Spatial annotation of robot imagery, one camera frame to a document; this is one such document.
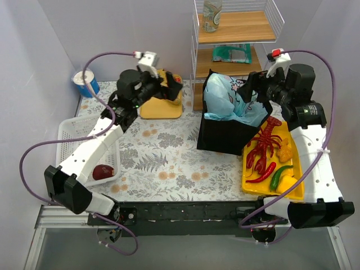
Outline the light blue plastic bag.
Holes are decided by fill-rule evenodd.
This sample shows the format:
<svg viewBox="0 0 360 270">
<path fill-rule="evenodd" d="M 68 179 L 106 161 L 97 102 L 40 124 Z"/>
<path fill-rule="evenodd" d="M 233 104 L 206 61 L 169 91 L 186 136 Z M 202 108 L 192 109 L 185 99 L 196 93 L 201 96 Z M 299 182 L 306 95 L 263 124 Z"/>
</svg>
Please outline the light blue plastic bag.
<svg viewBox="0 0 360 270">
<path fill-rule="evenodd" d="M 257 93 L 251 94 L 251 101 L 246 103 L 237 90 L 245 84 L 244 80 L 231 76 L 211 73 L 205 84 L 203 100 L 206 103 L 206 120 L 230 121 L 257 127 L 267 118 L 268 111 L 257 101 Z"/>
</svg>

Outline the black fabric grocery bag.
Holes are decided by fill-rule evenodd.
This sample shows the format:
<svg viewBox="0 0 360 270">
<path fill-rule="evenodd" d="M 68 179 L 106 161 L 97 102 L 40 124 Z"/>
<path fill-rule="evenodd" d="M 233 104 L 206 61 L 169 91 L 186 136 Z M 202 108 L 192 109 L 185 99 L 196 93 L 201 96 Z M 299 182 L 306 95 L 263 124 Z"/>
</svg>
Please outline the black fabric grocery bag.
<svg viewBox="0 0 360 270">
<path fill-rule="evenodd" d="M 204 113 L 206 112 L 206 103 L 203 100 L 203 91 L 207 78 L 202 86 L 202 117 L 197 139 L 197 149 L 221 152 L 225 154 L 241 155 L 242 149 L 250 140 L 259 132 L 261 125 L 268 119 L 273 111 L 269 102 L 262 103 L 268 111 L 267 118 L 257 127 L 239 123 L 235 120 L 215 121 L 206 120 Z"/>
</svg>

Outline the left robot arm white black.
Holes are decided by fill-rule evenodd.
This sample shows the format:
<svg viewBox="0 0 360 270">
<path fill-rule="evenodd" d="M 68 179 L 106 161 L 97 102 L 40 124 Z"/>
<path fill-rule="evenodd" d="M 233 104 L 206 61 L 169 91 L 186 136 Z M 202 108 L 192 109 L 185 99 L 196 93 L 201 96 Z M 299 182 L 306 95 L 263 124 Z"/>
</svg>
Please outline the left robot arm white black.
<svg viewBox="0 0 360 270">
<path fill-rule="evenodd" d="M 85 183 L 105 152 L 136 120 L 137 109 L 151 97 L 174 101 L 183 85 L 173 74 L 155 78 L 148 71 L 128 69 L 120 74 L 116 91 L 109 97 L 109 108 L 104 109 L 89 134 L 90 139 L 79 147 L 58 167 L 49 166 L 45 182 L 50 198 L 71 210 L 109 215 L 115 201 L 105 195 L 91 192 Z"/>
</svg>

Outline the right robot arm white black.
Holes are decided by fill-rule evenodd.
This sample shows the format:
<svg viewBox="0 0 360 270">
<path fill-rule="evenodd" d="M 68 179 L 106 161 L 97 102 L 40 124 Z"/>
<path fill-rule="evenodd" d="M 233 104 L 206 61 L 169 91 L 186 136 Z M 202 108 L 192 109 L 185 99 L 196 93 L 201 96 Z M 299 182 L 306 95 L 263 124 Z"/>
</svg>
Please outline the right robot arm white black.
<svg viewBox="0 0 360 270">
<path fill-rule="evenodd" d="M 312 100 L 314 69 L 305 64 L 292 64 L 285 73 L 278 67 L 274 76 L 266 71 L 251 72 L 238 90 L 244 101 L 256 92 L 258 101 L 273 101 L 281 106 L 295 143 L 303 175 L 302 201 L 291 201 L 284 195 L 266 197 L 259 208 L 269 215 L 287 219 L 293 228 L 332 227 L 355 212 L 351 201 L 345 201 L 332 171 L 327 148 L 331 127 L 326 125 L 322 105 Z"/>
</svg>

